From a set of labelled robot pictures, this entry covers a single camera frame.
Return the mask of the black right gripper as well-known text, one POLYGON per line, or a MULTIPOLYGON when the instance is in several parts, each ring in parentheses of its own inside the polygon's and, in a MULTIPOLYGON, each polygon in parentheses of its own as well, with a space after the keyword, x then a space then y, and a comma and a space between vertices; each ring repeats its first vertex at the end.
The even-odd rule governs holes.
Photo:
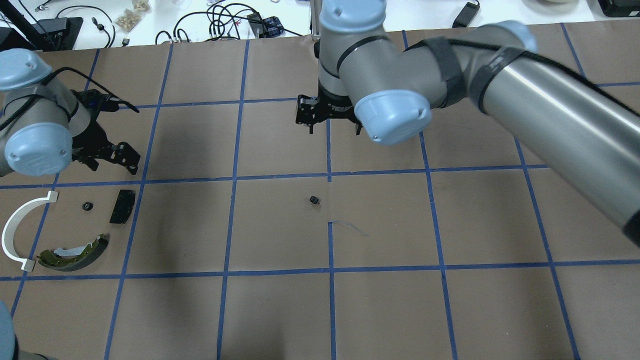
POLYGON ((356 136, 363 129, 361 121, 355 116, 355 107, 349 96, 336 95, 322 85, 318 85, 317 96, 297 96, 295 123, 307 126, 309 135, 314 134, 316 124, 327 119, 343 119, 354 123, 356 136))

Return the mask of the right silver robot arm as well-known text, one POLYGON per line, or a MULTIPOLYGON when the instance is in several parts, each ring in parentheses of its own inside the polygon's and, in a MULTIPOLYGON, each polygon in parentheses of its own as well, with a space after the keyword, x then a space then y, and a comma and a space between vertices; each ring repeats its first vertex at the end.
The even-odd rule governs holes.
POLYGON ((384 0, 324 0, 317 96, 299 95, 295 123, 346 119, 390 146, 422 132, 433 109, 464 98, 523 142, 634 244, 640 228, 639 114, 538 53, 513 20, 399 50, 384 0))

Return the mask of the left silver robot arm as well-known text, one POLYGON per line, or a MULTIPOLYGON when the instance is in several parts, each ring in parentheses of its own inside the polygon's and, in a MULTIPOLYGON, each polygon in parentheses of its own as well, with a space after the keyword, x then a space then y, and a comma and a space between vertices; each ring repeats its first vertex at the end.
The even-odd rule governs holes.
POLYGON ((0 175, 58 174, 71 162, 96 171, 101 160, 137 174, 140 154, 127 142, 111 142, 98 123, 103 112, 137 107, 99 83, 70 89, 59 79, 64 72, 79 73, 68 66, 53 69, 26 48, 1 52, 0 175))

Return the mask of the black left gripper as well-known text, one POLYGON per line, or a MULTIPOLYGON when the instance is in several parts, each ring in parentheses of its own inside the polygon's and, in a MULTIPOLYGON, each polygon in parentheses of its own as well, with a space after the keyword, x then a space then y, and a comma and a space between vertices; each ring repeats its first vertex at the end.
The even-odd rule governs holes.
POLYGON ((87 128, 72 139, 71 160, 86 166, 97 166, 98 160, 105 160, 122 166, 128 173, 136 175, 141 155, 128 142, 119 142, 114 145, 98 123, 101 112, 119 111, 121 99, 118 96, 101 93, 97 89, 86 91, 73 89, 71 93, 78 100, 78 104, 89 113, 87 128))

